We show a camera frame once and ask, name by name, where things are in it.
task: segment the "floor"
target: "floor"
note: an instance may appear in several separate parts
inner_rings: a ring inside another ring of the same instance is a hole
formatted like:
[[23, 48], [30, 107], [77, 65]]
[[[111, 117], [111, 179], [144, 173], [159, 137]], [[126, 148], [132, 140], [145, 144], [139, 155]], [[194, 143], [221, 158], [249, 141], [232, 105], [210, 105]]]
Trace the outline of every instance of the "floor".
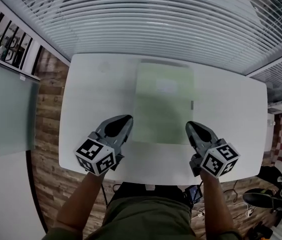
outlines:
[[[84, 175], [63, 169], [58, 163], [59, 126], [63, 93], [69, 68], [46, 50], [42, 50], [36, 66], [35, 75], [41, 78], [35, 124], [35, 149], [31, 152], [33, 177], [37, 198], [42, 210], [45, 222], [50, 228], [58, 210], [79, 185]], [[113, 185], [118, 182], [105, 180], [103, 186], [106, 198], [111, 200], [114, 191]], [[222, 183], [222, 189], [230, 190], [235, 181]], [[242, 194], [253, 188], [275, 189], [270, 183], [257, 177], [238, 180], [235, 190], [238, 193], [236, 203], [242, 202]], [[225, 193], [228, 205], [234, 204], [235, 193]], [[196, 204], [192, 211], [191, 227], [198, 237], [205, 238], [204, 216], [197, 217], [195, 209], [204, 207]], [[274, 223], [274, 215], [270, 209], [256, 207], [251, 217], [246, 217], [246, 205], [244, 203], [229, 207], [234, 218], [235, 226], [245, 235], [247, 230], [255, 226], [259, 221], [267, 225]], [[85, 226], [83, 235], [86, 237], [101, 225], [105, 215], [106, 205], [102, 191], [97, 196], [91, 215]]]

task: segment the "green paper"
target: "green paper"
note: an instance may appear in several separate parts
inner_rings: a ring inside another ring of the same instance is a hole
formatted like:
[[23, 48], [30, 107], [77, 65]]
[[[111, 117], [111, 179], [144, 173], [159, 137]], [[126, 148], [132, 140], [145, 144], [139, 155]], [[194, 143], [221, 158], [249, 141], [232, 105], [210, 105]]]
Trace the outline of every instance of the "green paper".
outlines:
[[191, 68], [140, 63], [137, 69], [132, 139], [189, 144], [186, 123], [193, 120]]

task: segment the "person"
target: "person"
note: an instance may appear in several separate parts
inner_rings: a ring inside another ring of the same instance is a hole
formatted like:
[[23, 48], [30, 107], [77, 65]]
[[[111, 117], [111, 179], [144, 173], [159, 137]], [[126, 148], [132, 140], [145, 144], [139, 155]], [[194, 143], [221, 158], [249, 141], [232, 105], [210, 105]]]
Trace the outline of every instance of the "person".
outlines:
[[[88, 173], [56, 216], [43, 240], [81, 240], [105, 173]], [[226, 205], [218, 179], [201, 170], [205, 232], [208, 240], [238, 240], [240, 234]], [[155, 186], [123, 182], [115, 192], [102, 226], [88, 240], [194, 240], [191, 205], [177, 186]]]

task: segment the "white wall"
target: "white wall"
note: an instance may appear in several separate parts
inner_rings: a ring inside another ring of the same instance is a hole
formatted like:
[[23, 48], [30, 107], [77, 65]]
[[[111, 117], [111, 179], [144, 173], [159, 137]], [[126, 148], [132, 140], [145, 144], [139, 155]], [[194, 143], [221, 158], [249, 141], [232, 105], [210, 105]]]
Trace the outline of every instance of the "white wall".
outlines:
[[40, 240], [44, 235], [30, 190], [26, 153], [0, 156], [0, 240]]

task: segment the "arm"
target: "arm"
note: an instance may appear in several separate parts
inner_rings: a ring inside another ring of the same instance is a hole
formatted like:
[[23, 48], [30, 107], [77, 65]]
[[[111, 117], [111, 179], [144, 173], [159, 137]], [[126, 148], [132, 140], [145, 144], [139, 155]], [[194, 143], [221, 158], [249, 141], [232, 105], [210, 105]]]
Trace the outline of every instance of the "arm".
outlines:
[[105, 173], [100, 176], [88, 173], [57, 213], [53, 227], [82, 233], [104, 177]]
[[200, 176], [203, 181], [205, 231], [209, 240], [224, 232], [233, 231], [235, 226], [219, 180], [203, 169]]

